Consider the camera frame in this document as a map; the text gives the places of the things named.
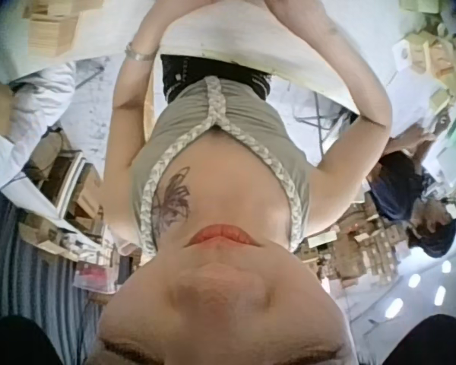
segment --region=light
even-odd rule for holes
[[[409,287],[411,288],[416,288],[417,285],[420,283],[420,275],[419,274],[414,274],[410,277],[409,279]]]
[[[441,306],[444,303],[445,295],[446,295],[446,288],[439,287],[438,291],[435,293],[434,305]]]
[[[451,263],[449,261],[444,261],[442,263],[442,272],[444,274],[449,274],[451,272]]]
[[[385,311],[385,318],[392,319],[394,318],[404,306],[404,302],[401,298],[397,298],[392,302],[392,304]]]
[[[331,293],[331,287],[329,285],[329,279],[328,278],[324,278],[321,280],[321,285],[323,287],[323,289],[325,290],[326,293],[330,294]]]

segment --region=tattoo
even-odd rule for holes
[[[160,237],[160,234],[166,232],[174,223],[181,219],[186,221],[189,218],[191,210],[188,198],[191,193],[184,183],[189,170],[189,167],[185,167],[169,179],[163,200],[158,191],[154,195],[152,228],[156,238]]]

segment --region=silver watch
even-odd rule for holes
[[[130,59],[133,59],[135,61],[153,61],[153,60],[155,60],[157,50],[158,49],[156,49],[150,55],[144,55],[142,53],[135,52],[131,47],[131,43],[129,43],[127,45],[127,49],[125,50],[125,54],[127,55],[127,57],[129,57]]]

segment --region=wristwatch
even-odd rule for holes
[[[133,59],[134,61],[153,61],[155,60],[155,56],[158,50],[159,49],[156,49],[150,55],[144,55],[142,53],[135,52],[131,47],[131,43],[129,43],[127,45],[127,49],[125,50],[125,54],[127,55],[127,57]]]

